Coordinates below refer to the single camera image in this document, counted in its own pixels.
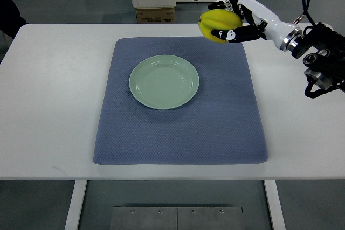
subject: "metal plate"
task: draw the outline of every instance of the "metal plate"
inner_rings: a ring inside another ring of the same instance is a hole
[[[110,230],[176,230],[175,207],[113,207]]]
[[[241,207],[114,207],[110,230],[244,230]]]
[[[241,207],[179,207],[178,230],[244,230]]]

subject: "table leg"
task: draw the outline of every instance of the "table leg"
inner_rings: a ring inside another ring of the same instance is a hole
[[[74,189],[70,203],[70,209],[68,210],[65,230],[78,230],[86,184],[86,180],[76,180],[74,183]]]
[[[285,230],[284,217],[282,216],[281,205],[275,180],[264,180],[268,208],[271,215],[273,230]]]

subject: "cardboard box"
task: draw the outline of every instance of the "cardboard box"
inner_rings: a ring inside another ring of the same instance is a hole
[[[175,8],[140,8],[136,9],[138,24],[172,24],[175,22]]]

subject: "ceramic plate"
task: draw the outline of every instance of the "ceramic plate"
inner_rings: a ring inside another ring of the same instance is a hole
[[[140,62],[129,77],[133,96],[143,105],[159,110],[187,103],[199,87],[191,63],[174,55],[157,55]]]

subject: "yellow fruit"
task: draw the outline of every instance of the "yellow fruit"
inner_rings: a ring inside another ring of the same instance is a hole
[[[233,12],[223,9],[213,9],[201,14],[198,25],[201,33],[209,40],[217,43],[227,43],[226,40],[221,40],[213,36],[211,31],[214,29],[233,30],[242,26],[242,20]]]

